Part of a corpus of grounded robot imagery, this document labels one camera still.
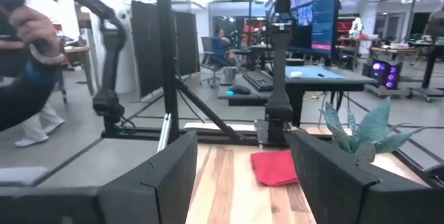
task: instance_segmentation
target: potted plant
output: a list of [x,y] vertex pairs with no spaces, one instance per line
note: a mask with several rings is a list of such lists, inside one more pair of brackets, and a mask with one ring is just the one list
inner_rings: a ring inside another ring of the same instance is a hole
[[386,98],[381,106],[369,112],[361,121],[356,123],[355,116],[348,109],[348,125],[352,131],[351,136],[345,132],[339,121],[338,112],[333,105],[326,103],[325,122],[332,132],[332,141],[345,152],[352,153],[359,159],[373,162],[379,153],[391,153],[401,147],[413,134],[427,127],[419,128],[410,133],[392,134],[397,127],[407,123],[397,124],[387,129],[390,114],[390,98]]

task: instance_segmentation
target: office chair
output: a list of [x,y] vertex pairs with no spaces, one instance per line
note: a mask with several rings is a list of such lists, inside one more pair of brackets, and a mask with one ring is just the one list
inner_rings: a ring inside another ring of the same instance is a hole
[[213,39],[212,37],[201,37],[202,39],[202,46],[203,46],[203,60],[200,64],[201,68],[209,69],[212,71],[213,75],[209,78],[203,79],[200,81],[200,84],[202,85],[202,82],[207,82],[211,88],[214,88],[216,86],[217,80],[220,80],[218,76],[216,76],[216,72],[220,71],[223,67],[220,65],[214,64],[211,61],[211,56],[214,55],[213,52]]

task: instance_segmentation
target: red napkin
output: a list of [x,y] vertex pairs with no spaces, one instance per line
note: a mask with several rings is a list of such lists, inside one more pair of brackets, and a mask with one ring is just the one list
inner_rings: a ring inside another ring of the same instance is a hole
[[251,154],[257,181],[266,186],[284,186],[299,182],[291,151],[269,151]]

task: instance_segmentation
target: large display screen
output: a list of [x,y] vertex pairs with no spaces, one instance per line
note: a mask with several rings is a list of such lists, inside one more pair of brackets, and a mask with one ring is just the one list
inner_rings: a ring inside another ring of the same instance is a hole
[[293,16],[289,51],[331,54],[334,50],[338,0],[291,0]]

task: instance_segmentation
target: keyboard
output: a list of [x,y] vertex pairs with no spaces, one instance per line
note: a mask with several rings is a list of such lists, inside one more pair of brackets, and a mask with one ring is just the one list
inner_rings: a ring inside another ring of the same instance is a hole
[[258,92],[273,91],[273,77],[262,71],[247,71],[242,77]]

